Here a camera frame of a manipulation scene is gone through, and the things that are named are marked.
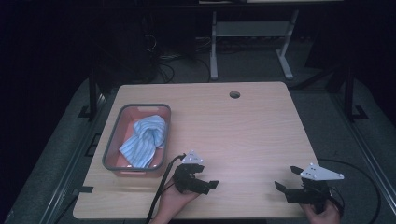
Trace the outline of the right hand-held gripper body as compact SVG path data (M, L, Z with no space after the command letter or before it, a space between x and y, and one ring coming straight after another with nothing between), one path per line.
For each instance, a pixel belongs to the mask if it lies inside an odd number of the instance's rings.
M299 175L302 179L302 187L300 189L289 189L289 192L284 193L287 202L313 205L316 213L320 214L324 211L325 203L331 201L337 207L339 213L343 215L344 206L334 199L327 182L343 180L345 177L314 163L310 163L303 170Z

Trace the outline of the person's right hand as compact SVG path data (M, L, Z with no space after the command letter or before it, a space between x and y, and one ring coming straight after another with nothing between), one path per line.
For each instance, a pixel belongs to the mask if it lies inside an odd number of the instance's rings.
M317 214L315 207L310 204L301 204L301 208L310 224L340 224L341 222L340 213L331 201L325 203L324 211L320 214Z

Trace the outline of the blue striped cloth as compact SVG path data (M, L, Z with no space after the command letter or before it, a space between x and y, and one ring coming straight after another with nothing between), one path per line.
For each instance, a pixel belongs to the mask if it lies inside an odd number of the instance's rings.
M158 148L164 148L167 124L159 115L137 121L133 134L119 148L122 156L134 167L146 169Z

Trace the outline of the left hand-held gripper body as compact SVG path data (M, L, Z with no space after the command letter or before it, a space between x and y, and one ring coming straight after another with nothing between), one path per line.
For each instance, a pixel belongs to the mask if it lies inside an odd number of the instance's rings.
M203 161L204 160L194 150L188 152L182 159L182 163L176 168L172 176L175 187L180 193L191 191L201 194L200 185L203 181L195 177L195 175L199 173L190 173L189 166L191 164L203 165Z

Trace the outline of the pink basket with grey rim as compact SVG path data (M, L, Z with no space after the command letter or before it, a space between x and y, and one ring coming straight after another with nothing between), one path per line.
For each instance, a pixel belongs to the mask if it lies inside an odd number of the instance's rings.
M167 124L164 148L158 148L146 169L134 168L119 152L121 145L132 136L133 125L146 117L159 115ZM122 177L159 177L164 173L171 109L168 105L125 105L119 112L108 140L102 164L107 170Z

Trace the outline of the white metal stand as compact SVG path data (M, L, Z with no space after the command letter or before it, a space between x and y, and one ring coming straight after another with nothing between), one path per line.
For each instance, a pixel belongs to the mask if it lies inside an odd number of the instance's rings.
M212 13L211 50L209 59L210 79L217 80L217 39L219 37L283 37L284 43L276 50L276 57L280 63L286 79L294 78L286 53L299 15L299 10L291 13L288 21L218 21L217 12Z

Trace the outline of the black metal post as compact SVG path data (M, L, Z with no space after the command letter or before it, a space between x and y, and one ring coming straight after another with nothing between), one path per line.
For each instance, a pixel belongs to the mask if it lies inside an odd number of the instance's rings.
M344 113L350 122L354 122L356 119L368 119L363 108L353 104L354 77L353 69L348 65L345 68Z
M84 105L79 113L79 118L87 119L88 121L93 121L96 117L99 106L102 100L102 93L98 86L98 71L93 68L88 76L88 88L89 88L89 104Z

